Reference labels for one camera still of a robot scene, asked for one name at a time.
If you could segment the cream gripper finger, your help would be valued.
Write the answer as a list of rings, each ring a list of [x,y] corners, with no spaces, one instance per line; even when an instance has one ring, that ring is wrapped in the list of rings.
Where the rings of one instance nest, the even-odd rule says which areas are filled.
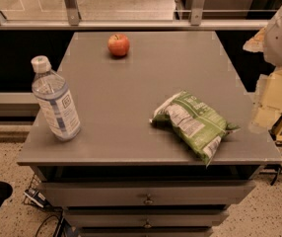
[[[282,116],[282,68],[260,75],[253,95],[248,128],[255,133],[270,129]]]
[[[260,29],[252,38],[243,45],[243,50],[248,52],[263,52],[264,37],[266,28]]]

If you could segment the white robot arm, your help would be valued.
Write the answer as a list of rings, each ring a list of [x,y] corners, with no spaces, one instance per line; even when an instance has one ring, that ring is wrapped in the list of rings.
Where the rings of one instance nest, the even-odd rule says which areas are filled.
[[[259,77],[253,97],[248,128],[262,133],[282,116],[282,6],[266,27],[245,42],[243,50],[262,52],[264,60],[275,67],[268,76]]]

